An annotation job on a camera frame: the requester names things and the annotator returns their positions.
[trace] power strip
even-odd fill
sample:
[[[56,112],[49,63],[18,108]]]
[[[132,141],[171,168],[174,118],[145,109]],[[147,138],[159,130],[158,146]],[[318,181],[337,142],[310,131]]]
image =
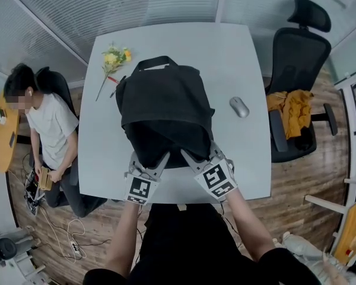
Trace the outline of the power strip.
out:
[[[74,253],[77,254],[77,255],[79,255],[79,256],[81,257],[82,254],[81,254],[81,252],[80,252],[80,249],[79,249],[78,244],[77,244],[75,241],[71,240],[71,241],[70,241],[70,245],[71,245],[71,247],[72,247],[72,250],[74,250]]]

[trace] flower bouquet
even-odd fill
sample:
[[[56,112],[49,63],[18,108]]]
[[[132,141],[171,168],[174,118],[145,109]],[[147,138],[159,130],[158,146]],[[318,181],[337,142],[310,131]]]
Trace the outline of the flower bouquet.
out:
[[[109,75],[116,73],[116,71],[123,65],[124,62],[132,60],[131,52],[126,47],[123,49],[118,49],[113,46],[113,44],[110,45],[106,52],[103,52],[103,55],[104,65],[102,68],[104,71],[104,80],[96,97],[96,101],[99,98],[101,89],[103,88],[104,83],[106,82]]]

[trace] chair backrest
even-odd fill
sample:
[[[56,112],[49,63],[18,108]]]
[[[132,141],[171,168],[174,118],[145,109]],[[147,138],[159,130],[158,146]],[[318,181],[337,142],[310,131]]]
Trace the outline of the chair backrest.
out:
[[[331,29],[327,12],[309,0],[295,0],[295,11],[288,19],[300,28],[281,28],[273,41],[273,73],[268,94],[279,91],[310,91],[325,60],[330,54],[330,43],[308,31],[307,26],[321,31]]]
[[[58,94],[65,101],[74,115],[77,115],[74,110],[74,105],[72,104],[70,90],[66,79],[60,73],[50,71],[48,66],[42,68],[36,73],[36,83],[42,93]]]

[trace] orange jacket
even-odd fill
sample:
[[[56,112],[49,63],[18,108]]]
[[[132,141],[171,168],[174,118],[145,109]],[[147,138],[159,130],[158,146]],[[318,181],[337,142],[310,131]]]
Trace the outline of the orange jacket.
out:
[[[268,111],[279,110],[286,139],[301,136],[301,129],[311,122],[310,100],[313,93],[296,90],[290,93],[276,92],[266,97]]]

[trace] chair seat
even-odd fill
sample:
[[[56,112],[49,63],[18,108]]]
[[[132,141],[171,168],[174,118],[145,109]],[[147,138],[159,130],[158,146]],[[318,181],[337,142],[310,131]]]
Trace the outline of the chair seat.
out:
[[[315,131],[314,131],[313,123],[310,124],[309,130],[312,135],[313,144],[307,150],[299,150],[295,146],[295,139],[298,137],[294,137],[294,138],[290,138],[287,141],[288,151],[278,152],[274,144],[274,141],[271,139],[272,162],[273,163],[288,162],[290,160],[299,159],[300,157],[306,156],[311,152],[314,152],[316,150],[316,139],[315,139]]]

